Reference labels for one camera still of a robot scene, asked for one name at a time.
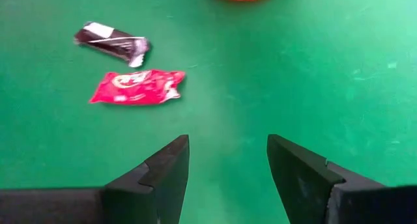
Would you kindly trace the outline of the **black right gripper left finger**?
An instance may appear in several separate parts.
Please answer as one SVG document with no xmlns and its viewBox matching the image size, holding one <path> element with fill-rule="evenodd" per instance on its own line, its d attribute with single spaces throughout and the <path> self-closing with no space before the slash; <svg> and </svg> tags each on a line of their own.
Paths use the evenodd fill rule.
<svg viewBox="0 0 417 224">
<path fill-rule="evenodd" d="M 180 135 L 104 186 L 0 189 L 0 224 L 179 224 L 189 161 Z"/>
</svg>

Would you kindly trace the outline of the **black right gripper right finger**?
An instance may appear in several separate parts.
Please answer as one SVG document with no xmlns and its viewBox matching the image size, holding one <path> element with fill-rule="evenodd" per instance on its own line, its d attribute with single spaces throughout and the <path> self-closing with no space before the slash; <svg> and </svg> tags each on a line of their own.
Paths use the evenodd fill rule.
<svg viewBox="0 0 417 224">
<path fill-rule="evenodd" d="M 290 224 L 417 224 L 417 185 L 385 186 L 276 134 L 266 153 Z"/>
</svg>

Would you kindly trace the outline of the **red wrapper candy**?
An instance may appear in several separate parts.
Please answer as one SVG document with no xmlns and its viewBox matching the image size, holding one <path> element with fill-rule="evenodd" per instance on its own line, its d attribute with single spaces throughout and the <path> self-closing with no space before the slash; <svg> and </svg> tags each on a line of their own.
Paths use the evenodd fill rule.
<svg viewBox="0 0 417 224">
<path fill-rule="evenodd" d="M 158 105 L 180 98 L 182 71 L 145 70 L 127 74 L 108 72 L 98 84 L 91 104 Z"/>
</svg>

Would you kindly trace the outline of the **dark brown candy bar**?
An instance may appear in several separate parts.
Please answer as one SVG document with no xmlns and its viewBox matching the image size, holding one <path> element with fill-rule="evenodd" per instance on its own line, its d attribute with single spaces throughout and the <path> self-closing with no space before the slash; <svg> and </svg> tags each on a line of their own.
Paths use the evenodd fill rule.
<svg viewBox="0 0 417 224">
<path fill-rule="evenodd" d="M 134 36 L 93 21 L 88 21 L 74 35 L 74 42 L 120 58 L 131 68 L 140 67 L 151 48 L 151 43 L 145 37 Z"/>
</svg>

